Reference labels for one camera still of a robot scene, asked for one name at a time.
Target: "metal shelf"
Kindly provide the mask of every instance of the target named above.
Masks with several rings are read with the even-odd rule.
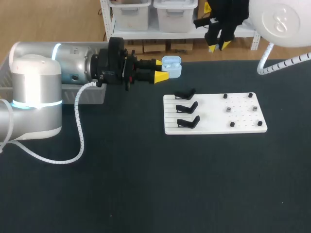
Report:
[[[120,31],[118,24],[114,18],[111,19],[110,7],[107,0],[101,0],[104,24],[106,29],[106,36],[109,40],[110,37],[122,37],[125,40],[148,40],[148,39],[200,39],[204,38],[207,28],[195,28],[193,24],[192,29],[188,33],[163,33],[159,30],[159,23],[157,18],[156,9],[151,9],[149,14],[149,28],[146,31]],[[253,37],[251,50],[257,50],[260,35],[247,25],[240,25],[235,31],[236,37]]]

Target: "plastic bin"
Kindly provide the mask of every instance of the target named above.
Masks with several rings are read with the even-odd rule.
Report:
[[[198,0],[167,1],[154,0],[157,9],[160,31],[165,33],[187,33],[193,27],[193,10]]]
[[[109,1],[120,31],[147,30],[150,5],[151,0],[142,0],[140,4],[113,4]]]

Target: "white cable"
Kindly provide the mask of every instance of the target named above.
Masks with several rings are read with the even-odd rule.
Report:
[[[9,111],[9,129],[8,129],[8,133],[7,133],[4,141],[2,143],[0,143],[0,154],[1,154],[3,147],[9,142],[10,137],[12,136],[13,127],[14,127],[14,118],[13,118],[14,116],[13,116],[13,108],[10,105],[10,103],[7,100],[0,99],[0,101],[2,101],[6,105],[6,107],[8,108],[8,111]]]
[[[75,114],[77,127],[78,127],[78,133],[79,133],[79,137],[80,137],[80,151],[76,157],[69,159],[69,160],[64,160],[64,161],[51,160],[51,159],[41,157],[40,155],[37,155],[36,153],[29,150],[27,147],[25,147],[23,144],[21,144],[18,141],[9,141],[7,143],[15,144],[15,145],[19,146],[21,149],[23,149],[25,152],[30,154],[31,156],[33,156],[33,157],[35,157],[35,158],[37,158],[43,162],[50,163],[50,164],[70,164],[70,163],[73,163],[73,162],[77,161],[78,159],[80,159],[80,157],[82,156],[83,151],[84,151],[84,138],[83,138],[83,131],[82,131],[80,117],[79,117],[79,99],[80,99],[82,92],[85,89],[87,89],[88,87],[92,87],[92,86],[96,86],[96,82],[87,83],[84,86],[82,86],[80,88],[80,90],[78,91],[76,98],[74,100],[74,114]],[[12,109],[11,105],[10,105],[10,107],[11,107],[11,112],[10,112],[10,110],[9,110],[9,112],[10,112],[10,123],[11,123],[11,120],[13,121],[13,109]],[[12,132],[10,134],[9,134],[9,132],[8,132],[6,139],[11,137]]]
[[[264,75],[264,74],[269,74],[272,73],[274,71],[286,68],[286,67],[290,67],[293,66],[295,64],[301,63],[301,62],[305,62],[305,61],[309,61],[311,60],[311,52],[309,53],[305,53],[303,55],[300,55],[298,57],[294,57],[292,59],[288,59],[284,62],[280,62],[278,64],[275,64],[273,66],[270,66],[268,68],[263,68],[264,64],[266,63],[272,49],[273,49],[274,44],[270,43],[269,46],[267,47],[266,51],[264,52],[259,64],[258,64],[258,68],[257,68],[257,72],[260,75]]]

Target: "black clip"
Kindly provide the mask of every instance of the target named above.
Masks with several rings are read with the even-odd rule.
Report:
[[[175,93],[175,99],[180,98],[180,99],[184,99],[184,100],[190,100],[192,99],[192,97],[194,96],[196,90],[192,89],[189,93],[184,93],[184,92],[176,92]]]
[[[196,116],[193,122],[182,120],[182,119],[177,119],[177,125],[178,127],[194,129],[196,125],[199,123],[199,121],[200,121],[200,116]]]
[[[177,112],[192,114],[197,106],[198,106],[198,101],[194,102],[190,108],[185,107],[183,105],[176,105],[176,110]]]

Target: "white board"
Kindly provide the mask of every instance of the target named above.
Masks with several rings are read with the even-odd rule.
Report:
[[[225,134],[225,133],[264,133],[268,127],[263,117],[257,96],[252,93],[227,93],[194,95],[191,100],[176,99],[175,95],[165,95],[164,126],[166,134]],[[192,114],[178,113],[176,105],[191,107],[198,101],[198,107]],[[200,116],[200,121],[194,129],[178,127],[177,119],[193,121]]]

